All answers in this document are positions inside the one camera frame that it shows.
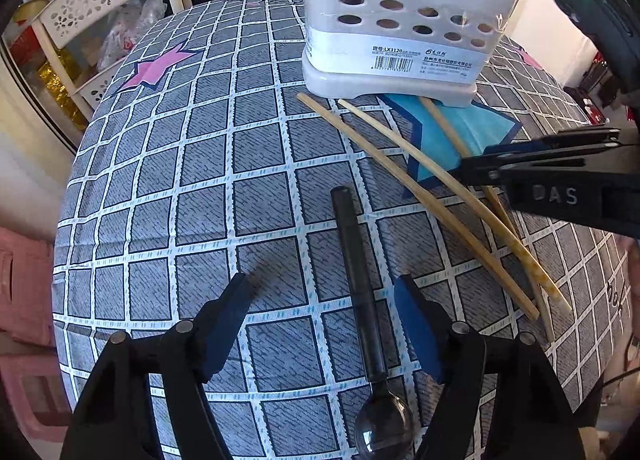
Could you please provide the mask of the black handled spoon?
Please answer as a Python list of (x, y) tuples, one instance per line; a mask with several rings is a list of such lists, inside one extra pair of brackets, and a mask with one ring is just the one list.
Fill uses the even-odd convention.
[(403, 459), (412, 446), (412, 415), (407, 402), (388, 386), (378, 311), (355, 203), (352, 193), (345, 186), (332, 189), (331, 200), (364, 370), (370, 385), (370, 395), (356, 417), (356, 447), (365, 459)]

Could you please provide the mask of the white plastic utensil holder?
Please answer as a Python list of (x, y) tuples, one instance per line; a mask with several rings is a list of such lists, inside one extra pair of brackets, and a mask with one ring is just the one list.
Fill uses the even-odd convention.
[(519, 0), (304, 0), (311, 94), (408, 94), (465, 108)]

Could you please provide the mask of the pink plastic stool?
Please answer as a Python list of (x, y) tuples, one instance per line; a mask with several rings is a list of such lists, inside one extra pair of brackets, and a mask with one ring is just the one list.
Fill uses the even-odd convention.
[(26, 437), (61, 443), (70, 406), (52, 352), (52, 270), (49, 243), (1, 230), (1, 330), (16, 342), (47, 350), (2, 357), (2, 388)]

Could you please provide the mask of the grey checked tablecloth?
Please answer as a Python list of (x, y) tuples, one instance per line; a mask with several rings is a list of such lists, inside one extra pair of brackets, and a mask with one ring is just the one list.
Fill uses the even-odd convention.
[(303, 0), (216, 0), (153, 25), (117, 69), (70, 170), (55, 240), (53, 329), (77, 412), (73, 459), (177, 459), (144, 339), (196, 316), (237, 273), (256, 293), (205, 385), (235, 459), (352, 459), (369, 395), (331, 192), (354, 198), (390, 388), (416, 432), (442, 391), (420, 368), (395, 279), (480, 333), (532, 333), (579, 406), (631, 347), (627, 258), (614, 235), (511, 219), (570, 302), (530, 321), (460, 240), (378, 162), (303, 104)]

